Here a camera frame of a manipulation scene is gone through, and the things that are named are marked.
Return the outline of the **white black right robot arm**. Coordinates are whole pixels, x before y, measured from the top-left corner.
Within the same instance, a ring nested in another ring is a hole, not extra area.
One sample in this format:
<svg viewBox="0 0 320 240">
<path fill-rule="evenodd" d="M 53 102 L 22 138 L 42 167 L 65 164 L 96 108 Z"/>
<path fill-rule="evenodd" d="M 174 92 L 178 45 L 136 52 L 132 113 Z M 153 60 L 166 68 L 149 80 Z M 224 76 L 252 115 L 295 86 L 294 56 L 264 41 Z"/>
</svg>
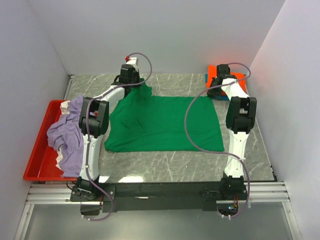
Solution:
<svg viewBox="0 0 320 240">
<path fill-rule="evenodd" d="M 232 72 L 229 64 L 209 65 L 206 77 L 207 96 L 227 99 L 229 106 L 225 125 L 229 132 L 229 155 L 221 179 L 219 193 L 223 199 L 247 197 L 245 187 L 245 150 L 256 122 L 257 99 L 245 87 L 246 76 Z"/>
</svg>

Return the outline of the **green t-shirt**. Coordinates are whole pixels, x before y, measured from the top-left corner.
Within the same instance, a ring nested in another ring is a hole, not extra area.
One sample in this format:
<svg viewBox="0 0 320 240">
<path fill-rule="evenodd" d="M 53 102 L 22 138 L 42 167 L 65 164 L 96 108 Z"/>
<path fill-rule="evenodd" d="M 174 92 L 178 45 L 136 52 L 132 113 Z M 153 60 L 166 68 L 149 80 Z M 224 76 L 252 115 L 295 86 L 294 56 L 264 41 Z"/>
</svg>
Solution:
<svg viewBox="0 0 320 240">
<path fill-rule="evenodd" d="M 116 153 L 225 150 L 213 101 L 206 96 L 157 96 L 143 84 L 109 116 L 104 148 Z"/>
</svg>

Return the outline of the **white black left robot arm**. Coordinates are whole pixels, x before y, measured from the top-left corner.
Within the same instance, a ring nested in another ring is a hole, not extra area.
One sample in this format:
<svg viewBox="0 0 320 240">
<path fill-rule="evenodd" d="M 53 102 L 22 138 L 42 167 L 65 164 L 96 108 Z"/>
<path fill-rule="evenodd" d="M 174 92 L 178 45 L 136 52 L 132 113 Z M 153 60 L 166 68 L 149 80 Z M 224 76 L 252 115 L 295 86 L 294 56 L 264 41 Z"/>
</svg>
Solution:
<svg viewBox="0 0 320 240">
<path fill-rule="evenodd" d="M 70 201 L 88 202 L 100 198 L 99 156 L 103 136 L 109 127 L 110 107 L 124 99 L 132 87 L 139 87 L 140 84 L 138 64 L 135 60 L 129 60 L 121 66 L 120 74 L 105 92 L 83 99 L 78 122 L 84 144 L 83 160 Z"/>
</svg>

